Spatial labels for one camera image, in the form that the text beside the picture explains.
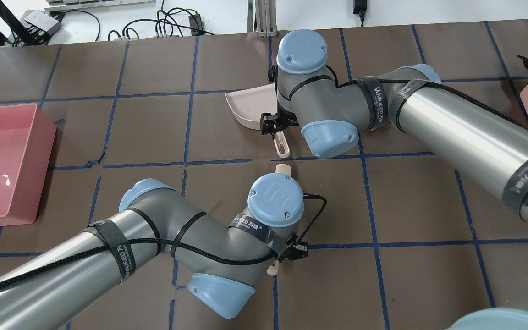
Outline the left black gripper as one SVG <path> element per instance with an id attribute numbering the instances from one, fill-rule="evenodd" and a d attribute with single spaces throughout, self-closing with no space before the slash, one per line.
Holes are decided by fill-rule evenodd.
<path id="1" fill-rule="evenodd" d="M 309 243 L 304 240 L 300 240 L 298 237 L 293 237 L 289 241 L 289 246 L 276 261 L 283 262 L 285 260 L 296 261 L 308 257 Z"/>

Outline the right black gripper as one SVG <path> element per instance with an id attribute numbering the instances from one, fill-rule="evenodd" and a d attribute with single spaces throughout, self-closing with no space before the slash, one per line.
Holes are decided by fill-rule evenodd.
<path id="1" fill-rule="evenodd" d="M 272 138 L 275 138 L 277 133 L 282 132 L 288 127 L 298 125 L 299 122 L 295 113 L 284 110 L 281 107 L 279 107 L 274 115 L 271 113 L 262 113 L 259 120 L 260 133 L 262 136 L 270 134 Z"/>

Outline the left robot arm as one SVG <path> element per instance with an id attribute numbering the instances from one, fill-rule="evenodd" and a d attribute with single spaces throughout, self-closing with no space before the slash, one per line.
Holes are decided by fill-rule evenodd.
<path id="1" fill-rule="evenodd" d="M 0 330 L 56 330 L 162 253 L 192 271 L 191 294 L 234 318 L 295 245 L 304 199 L 291 175 L 269 173 L 224 225 L 160 181 L 136 182 L 117 214 L 0 276 Z"/>

